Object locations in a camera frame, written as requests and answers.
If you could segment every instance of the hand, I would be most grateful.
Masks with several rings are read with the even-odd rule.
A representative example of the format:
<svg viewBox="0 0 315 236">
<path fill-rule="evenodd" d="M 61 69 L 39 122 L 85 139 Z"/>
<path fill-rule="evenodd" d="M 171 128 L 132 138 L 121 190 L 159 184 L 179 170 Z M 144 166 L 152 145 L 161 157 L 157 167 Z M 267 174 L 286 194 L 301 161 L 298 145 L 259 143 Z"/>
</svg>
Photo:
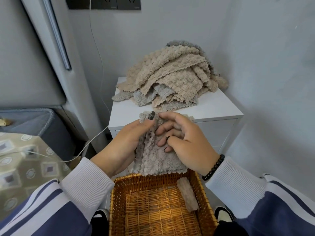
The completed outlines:
<svg viewBox="0 0 315 236">
<path fill-rule="evenodd" d="M 154 126 L 155 112 L 140 123 L 139 119 L 124 126 L 117 136 L 91 161 L 102 169 L 110 178 L 125 170 L 135 159 L 135 149 L 139 137 Z"/>
<path fill-rule="evenodd" d="M 220 156 L 198 125 L 179 113 L 164 112 L 159 113 L 159 116 L 169 121 L 155 131 L 156 135 L 164 134 L 157 145 L 161 147 L 167 142 L 169 146 L 164 149 L 165 152 L 175 150 L 179 159 L 188 168 L 203 176 L 208 174 Z"/>
</svg>

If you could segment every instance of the gray mattress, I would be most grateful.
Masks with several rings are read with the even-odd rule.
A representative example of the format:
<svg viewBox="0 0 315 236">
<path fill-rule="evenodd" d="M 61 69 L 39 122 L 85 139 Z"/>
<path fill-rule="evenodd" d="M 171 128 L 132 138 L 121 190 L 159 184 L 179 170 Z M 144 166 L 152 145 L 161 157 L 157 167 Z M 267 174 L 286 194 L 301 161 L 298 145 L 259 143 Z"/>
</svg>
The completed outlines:
<svg viewBox="0 0 315 236">
<path fill-rule="evenodd" d="M 49 108 L 0 110 L 0 118 L 13 123 L 0 127 L 0 132 L 39 136 L 63 160 L 71 160 L 75 144 L 65 125 Z"/>
</svg>

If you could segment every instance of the fingernail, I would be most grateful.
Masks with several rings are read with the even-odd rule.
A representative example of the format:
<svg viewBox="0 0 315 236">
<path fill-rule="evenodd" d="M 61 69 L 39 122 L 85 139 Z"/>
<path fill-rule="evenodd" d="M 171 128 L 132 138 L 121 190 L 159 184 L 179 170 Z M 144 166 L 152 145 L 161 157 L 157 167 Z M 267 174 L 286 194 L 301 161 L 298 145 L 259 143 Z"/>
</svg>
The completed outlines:
<svg viewBox="0 0 315 236">
<path fill-rule="evenodd" d="M 152 112 L 149 114 L 148 119 L 149 119 L 149 120 L 152 120 L 152 119 L 154 118 L 154 116 L 155 116 L 155 111 L 152 111 Z"/>
</svg>

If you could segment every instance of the cabinet top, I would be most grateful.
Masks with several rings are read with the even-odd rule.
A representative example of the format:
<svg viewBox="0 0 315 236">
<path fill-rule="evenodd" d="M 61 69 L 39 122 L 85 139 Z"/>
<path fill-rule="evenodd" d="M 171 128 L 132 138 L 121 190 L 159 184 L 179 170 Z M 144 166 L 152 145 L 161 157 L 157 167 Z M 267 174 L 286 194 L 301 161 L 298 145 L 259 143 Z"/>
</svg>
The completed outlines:
<svg viewBox="0 0 315 236">
<path fill-rule="evenodd" d="M 118 83 L 124 82 L 126 77 L 119 77 Z M 138 107 L 130 99 L 121 102 L 114 102 L 112 114 L 109 121 L 109 129 L 121 129 L 128 123 L 139 119 L 139 114 L 143 111 L 152 111 L 151 103 Z M 228 97 L 218 89 L 215 93 L 206 92 L 199 98 L 197 106 L 178 109 L 175 112 L 193 116 L 195 122 L 240 118 L 243 113 L 228 99 Z"/>
</svg>

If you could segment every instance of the cuff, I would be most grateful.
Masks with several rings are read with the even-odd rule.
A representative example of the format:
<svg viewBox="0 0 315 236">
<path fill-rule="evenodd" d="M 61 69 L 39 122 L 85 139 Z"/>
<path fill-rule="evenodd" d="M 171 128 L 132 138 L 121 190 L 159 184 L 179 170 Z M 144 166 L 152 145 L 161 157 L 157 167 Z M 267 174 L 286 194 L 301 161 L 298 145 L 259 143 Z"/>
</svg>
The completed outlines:
<svg viewBox="0 0 315 236">
<path fill-rule="evenodd" d="M 266 180 L 255 177 L 226 157 L 206 186 L 236 218 L 246 218 L 264 197 Z"/>
<path fill-rule="evenodd" d="M 93 162 L 83 158 L 60 183 L 61 189 L 88 222 L 115 183 Z"/>
</svg>

